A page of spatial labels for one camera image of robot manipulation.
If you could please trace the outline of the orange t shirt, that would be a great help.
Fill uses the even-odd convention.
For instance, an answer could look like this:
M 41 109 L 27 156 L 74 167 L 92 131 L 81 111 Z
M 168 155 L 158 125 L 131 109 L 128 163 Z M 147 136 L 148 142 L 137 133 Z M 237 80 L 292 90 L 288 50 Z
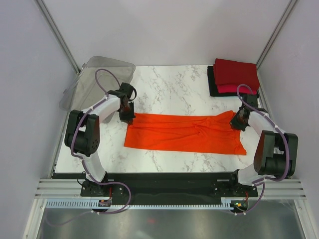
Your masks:
M 240 131 L 231 127 L 233 111 L 216 116 L 136 114 L 124 146 L 135 149 L 246 155 Z

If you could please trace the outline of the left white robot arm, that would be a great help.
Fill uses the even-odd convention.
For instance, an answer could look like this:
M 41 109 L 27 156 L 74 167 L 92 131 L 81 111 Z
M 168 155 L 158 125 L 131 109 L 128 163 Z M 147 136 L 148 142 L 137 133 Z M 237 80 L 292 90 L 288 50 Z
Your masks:
M 98 155 L 100 123 L 118 112 L 121 122 L 132 124 L 135 112 L 131 96 L 137 96 L 136 89 L 129 83 L 122 83 L 118 90 L 108 91 L 92 106 L 82 111 L 72 110 L 69 114 L 64 144 L 73 157 L 80 159 L 86 178 L 93 182 L 92 190 L 99 196 L 106 195 L 110 188 Z

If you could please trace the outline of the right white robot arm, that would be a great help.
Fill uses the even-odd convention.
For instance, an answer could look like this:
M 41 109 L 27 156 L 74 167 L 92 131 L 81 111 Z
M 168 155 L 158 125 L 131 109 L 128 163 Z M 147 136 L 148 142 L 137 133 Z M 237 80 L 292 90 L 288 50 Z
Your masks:
M 234 196 L 264 180 L 282 181 L 292 177 L 296 170 L 298 136 L 284 132 L 269 117 L 265 109 L 258 107 L 257 96 L 245 94 L 239 98 L 242 105 L 230 121 L 235 130 L 251 127 L 259 136 L 253 163 L 235 172 L 237 179 L 228 183 Z

